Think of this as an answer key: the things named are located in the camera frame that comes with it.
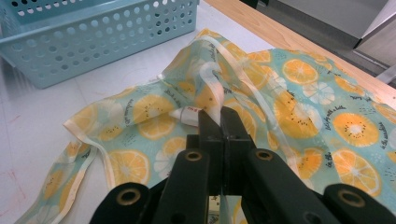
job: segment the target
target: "gripper screw hole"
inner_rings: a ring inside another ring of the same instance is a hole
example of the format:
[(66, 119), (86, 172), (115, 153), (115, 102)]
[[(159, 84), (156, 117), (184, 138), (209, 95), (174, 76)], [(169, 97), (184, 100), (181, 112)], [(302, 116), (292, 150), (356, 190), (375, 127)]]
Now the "gripper screw hole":
[(353, 207), (363, 207), (365, 205), (364, 199), (359, 195), (347, 189), (338, 191), (338, 197), (346, 204)]
[(124, 189), (117, 195), (117, 203), (120, 205), (131, 205), (139, 201), (140, 196), (138, 189)]
[(198, 161), (201, 158), (202, 158), (202, 155), (199, 152), (192, 151), (192, 152), (189, 152), (189, 153), (186, 154), (186, 159), (188, 161)]
[(259, 158), (262, 161), (270, 161), (273, 158), (273, 155), (265, 152), (265, 151), (258, 151), (256, 152), (257, 158)]

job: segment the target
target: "kiwi slice print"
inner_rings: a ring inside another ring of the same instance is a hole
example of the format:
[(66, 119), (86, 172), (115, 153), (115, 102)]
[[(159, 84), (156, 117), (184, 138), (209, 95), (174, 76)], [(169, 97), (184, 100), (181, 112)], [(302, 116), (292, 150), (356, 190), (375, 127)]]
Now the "kiwi slice print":
[(378, 141), (378, 129), (363, 115), (343, 113), (334, 118), (332, 125), (337, 133), (352, 146), (368, 147)]
[(287, 91), (277, 97), (274, 112), (282, 131), (293, 138), (313, 137), (322, 125), (318, 111), (313, 106), (298, 104)]
[(156, 94), (146, 95), (134, 104), (134, 123), (140, 123), (174, 109), (173, 104), (165, 97)]

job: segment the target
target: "basket hole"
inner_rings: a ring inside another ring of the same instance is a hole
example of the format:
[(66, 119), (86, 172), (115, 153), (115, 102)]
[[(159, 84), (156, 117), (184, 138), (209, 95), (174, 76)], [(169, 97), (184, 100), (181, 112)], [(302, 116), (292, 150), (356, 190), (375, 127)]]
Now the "basket hole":
[(91, 26), (98, 27), (98, 21), (91, 21)]
[(68, 49), (68, 48), (69, 48), (69, 43), (63, 42), (63, 43), (62, 43), (62, 48)]
[(26, 62), (29, 62), (30, 61), (30, 56), (29, 55), (22, 55), (22, 59), (24, 60), (24, 61), (26, 61)]
[(62, 34), (62, 32), (60, 32), (60, 31), (55, 31), (55, 32), (53, 33), (53, 35), (54, 35), (56, 38), (58, 38), (58, 39), (64, 38), (64, 34)]
[(110, 22), (110, 19), (109, 19), (108, 17), (103, 17), (103, 18), (102, 18), (102, 22), (103, 22), (104, 24), (108, 24), (108, 23)]
[(35, 40), (33, 40), (33, 39), (28, 39), (28, 40), (26, 41), (26, 44), (27, 44), (27, 46), (29, 46), (29, 47), (31, 47), (31, 48), (34, 48), (34, 47), (37, 46), (37, 42), (35, 42)]
[(127, 21), (127, 22), (126, 22), (126, 26), (129, 27), (129, 28), (131, 28), (131, 27), (132, 27), (132, 21)]
[(106, 33), (107, 33), (108, 35), (113, 34), (113, 28), (107, 27), (107, 28), (106, 28)]
[(32, 64), (32, 66), (30, 66), (30, 70), (37, 71), (38, 70), (38, 66), (35, 65), (35, 64)]
[(81, 41), (79, 40), (79, 38), (73, 38), (73, 43), (75, 44), (75, 45), (79, 45), (79, 44), (81, 44)]
[(102, 37), (103, 36), (102, 31), (96, 31), (95, 36), (98, 38)]
[(85, 39), (85, 41), (92, 41), (92, 36), (86, 35), (84, 39)]
[(75, 34), (76, 34), (76, 29), (73, 28), (73, 27), (67, 28), (66, 31), (67, 31), (67, 33), (70, 34), (70, 35), (75, 35)]
[(47, 35), (42, 35), (42, 36), (40, 37), (40, 39), (41, 39), (41, 41), (44, 42), (44, 43), (50, 42), (50, 38), (49, 38)]
[(37, 75), (39, 78), (44, 79), (46, 78), (46, 75), (44, 73), (40, 73)]
[(124, 17), (128, 18), (131, 15), (131, 11), (130, 10), (125, 10), (124, 11)]
[(38, 58), (42, 58), (45, 55), (46, 55), (46, 53), (42, 49), (39, 49), (38, 51), (35, 52), (35, 56), (37, 56)]
[(119, 21), (119, 20), (120, 20), (120, 14), (119, 14), (119, 13), (115, 13), (115, 14), (113, 15), (113, 19), (114, 19), (115, 21)]
[(55, 46), (50, 46), (50, 47), (49, 47), (49, 52), (55, 53), (56, 51), (57, 51), (57, 49), (56, 49)]
[(86, 31), (87, 30), (87, 25), (85, 23), (82, 23), (78, 26), (78, 28), (82, 31)]
[(21, 44), (13, 44), (12, 45), (12, 49), (14, 51), (22, 51), (23, 50), (23, 46)]

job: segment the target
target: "floor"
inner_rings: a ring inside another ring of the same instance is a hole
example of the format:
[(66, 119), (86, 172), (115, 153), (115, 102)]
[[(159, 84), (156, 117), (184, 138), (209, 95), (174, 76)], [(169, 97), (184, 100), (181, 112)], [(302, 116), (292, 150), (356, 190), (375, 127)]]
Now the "floor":
[[(340, 58), (354, 64), (373, 77), (385, 71), (386, 67), (383, 65), (367, 60), (353, 50), (359, 39), (352, 35), (316, 20), (279, 1), (271, 0), (268, 6), (264, 2), (259, 1), (257, 10)], [(396, 89), (396, 81), (389, 83), (389, 85)]]

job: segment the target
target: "fabric cloth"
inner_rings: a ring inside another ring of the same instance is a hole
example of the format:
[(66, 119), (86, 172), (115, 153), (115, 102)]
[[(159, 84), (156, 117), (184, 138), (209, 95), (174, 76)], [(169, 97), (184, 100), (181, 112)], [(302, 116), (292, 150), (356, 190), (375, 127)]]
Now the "fabric cloth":
[[(157, 81), (88, 105), (64, 123), (80, 143), (66, 148), (17, 223), (59, 222), (96, 151), (109, 189), (125, 182), (153, 187), (168, 177), (186, 135), (197, 133), (169, 114), (188, 106), (216, 123), (222, 106), (236, 110), (256, 146), (280, 155), (309, 188), (322, 193), (346, 183), (396, 212), (396, 111), (323, 56), (245, 53), (203, 30)], [(233, 223), (244, 221), (238, 200), (227, 202)]]

